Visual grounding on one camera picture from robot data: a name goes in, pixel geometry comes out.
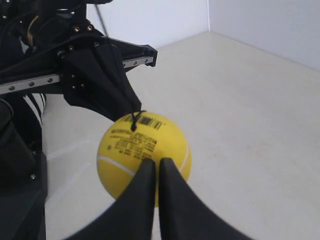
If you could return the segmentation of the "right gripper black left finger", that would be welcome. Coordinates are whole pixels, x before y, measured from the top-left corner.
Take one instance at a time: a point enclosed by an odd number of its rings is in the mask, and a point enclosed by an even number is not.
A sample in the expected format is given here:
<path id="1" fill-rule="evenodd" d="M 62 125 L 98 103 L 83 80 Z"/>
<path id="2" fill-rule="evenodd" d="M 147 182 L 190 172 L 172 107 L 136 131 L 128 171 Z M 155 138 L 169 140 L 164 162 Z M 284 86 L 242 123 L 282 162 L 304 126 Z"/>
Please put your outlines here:
<path id="1" fill-rule="evenodd" d="M 142 160 L 120 197 L 68 240 L 150 240 L 155 211 L 156 165 Z"/>

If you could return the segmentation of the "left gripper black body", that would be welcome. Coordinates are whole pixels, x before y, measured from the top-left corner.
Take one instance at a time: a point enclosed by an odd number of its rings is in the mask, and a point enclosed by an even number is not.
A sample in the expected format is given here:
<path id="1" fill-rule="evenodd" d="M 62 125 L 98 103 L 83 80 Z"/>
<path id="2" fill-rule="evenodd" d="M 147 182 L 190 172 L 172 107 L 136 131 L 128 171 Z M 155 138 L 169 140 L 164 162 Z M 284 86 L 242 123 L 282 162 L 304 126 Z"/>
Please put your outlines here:
<path id="1" fill-rule="evenodd" d="M 3 0 L 0 3 L 0 48 L 8 38 L 26 46 L 23 56 L 0 66 L 0 93 L 31 92 L 64 95 L 63 60 L 73 50 L 114 45 L 127 74 L 138 66 L 154 67 L 158 52 L 110 37 L 88 20 L 88 5 L 102 0 Z"/>

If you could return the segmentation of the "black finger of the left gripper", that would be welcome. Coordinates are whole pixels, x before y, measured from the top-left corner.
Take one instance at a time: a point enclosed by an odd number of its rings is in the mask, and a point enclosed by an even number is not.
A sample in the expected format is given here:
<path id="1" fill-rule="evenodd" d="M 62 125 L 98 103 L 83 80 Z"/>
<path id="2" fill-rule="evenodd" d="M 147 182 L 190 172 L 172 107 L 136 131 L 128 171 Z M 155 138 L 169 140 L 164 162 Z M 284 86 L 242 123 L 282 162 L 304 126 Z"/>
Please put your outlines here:
<path id="1" fill-rule="evenodd" d="M 92 110 L 116 121 L 121 117 L 113 117 L 109 107 L 106 90 L 109 84 L 95 56 L 95 49 L 78 48 L 64 57 L 64 98 L 72 106 Z"/>
<path id="2" fill-rule="evenodd" d="M 95 56 L 105 74 L 109 86 L 106 87 L 108 106 L 114 118 L 142 110 L 142 103 L 133 90 L 126 71 L 120 50 L 112 44 L 103 44 L 95 49 Z"/>

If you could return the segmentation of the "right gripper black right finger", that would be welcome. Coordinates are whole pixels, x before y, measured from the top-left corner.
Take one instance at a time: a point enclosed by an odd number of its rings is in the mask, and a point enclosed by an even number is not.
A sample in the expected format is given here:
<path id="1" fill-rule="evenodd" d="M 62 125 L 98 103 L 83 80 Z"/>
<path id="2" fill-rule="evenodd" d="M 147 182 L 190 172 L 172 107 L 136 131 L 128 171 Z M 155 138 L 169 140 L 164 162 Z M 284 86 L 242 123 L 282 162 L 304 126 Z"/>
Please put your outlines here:
<path id="1" fill-rule="evenodd" d="M 170 158 L 163 158 L 159 164 L 158 200 L 163 240 L 251 239 L 210 210 Z"/>

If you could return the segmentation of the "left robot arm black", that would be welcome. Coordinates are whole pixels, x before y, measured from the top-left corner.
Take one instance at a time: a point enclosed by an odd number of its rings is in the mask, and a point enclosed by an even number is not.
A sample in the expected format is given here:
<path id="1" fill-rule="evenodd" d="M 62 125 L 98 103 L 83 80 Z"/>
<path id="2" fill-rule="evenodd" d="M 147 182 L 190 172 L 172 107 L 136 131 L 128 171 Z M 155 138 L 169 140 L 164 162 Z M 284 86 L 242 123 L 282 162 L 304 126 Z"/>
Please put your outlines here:
<path id="1" fill-rule="evenodd" d="M 114 39 L 87 19 L 87 0 L 3 0 L 0 49 L 8 36 L 27 45 L 13 62 L 0 64 L 0 237 L 44 240 L 48 195 L 47 158 L 26 144 L 14 123 L 14 94 L 60 94 L 68 104 L 116 120 L 141 109 L 126 73 L 154 67 L 150 45 Z"/>

